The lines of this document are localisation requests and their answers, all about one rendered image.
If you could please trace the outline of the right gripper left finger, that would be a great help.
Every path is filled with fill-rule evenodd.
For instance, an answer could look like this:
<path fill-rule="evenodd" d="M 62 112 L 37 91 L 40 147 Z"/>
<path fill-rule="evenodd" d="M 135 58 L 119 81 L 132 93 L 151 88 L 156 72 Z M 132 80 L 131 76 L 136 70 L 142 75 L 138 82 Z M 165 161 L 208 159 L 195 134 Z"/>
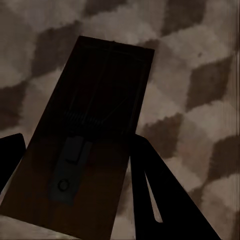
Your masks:
<path fill-rule="evenodd" d="M 22 133 L 0 138 L 0 193 L 20 163 L 26 150 Z"/>

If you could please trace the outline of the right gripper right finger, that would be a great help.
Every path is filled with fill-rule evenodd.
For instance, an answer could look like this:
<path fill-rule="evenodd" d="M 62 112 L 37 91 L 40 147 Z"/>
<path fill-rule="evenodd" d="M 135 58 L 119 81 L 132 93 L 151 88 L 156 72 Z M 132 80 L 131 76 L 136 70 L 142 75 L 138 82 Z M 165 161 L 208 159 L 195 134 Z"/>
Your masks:
<path fill-rule="evenodd" d="M 150 142 L 130 134 L 136 240 L 221 240 Z M 156 222 L 148 178 L 163 223 Z"/>

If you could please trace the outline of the mousetrap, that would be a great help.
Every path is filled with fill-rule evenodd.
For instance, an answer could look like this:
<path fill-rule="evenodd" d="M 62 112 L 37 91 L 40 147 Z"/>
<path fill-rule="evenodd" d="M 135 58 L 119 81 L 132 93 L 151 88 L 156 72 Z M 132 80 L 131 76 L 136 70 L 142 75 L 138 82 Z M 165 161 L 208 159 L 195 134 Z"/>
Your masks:
<path fill-rule="evenodd" d="M 110 240 L 155 49 L 80 35 L 0 215 Z"/>

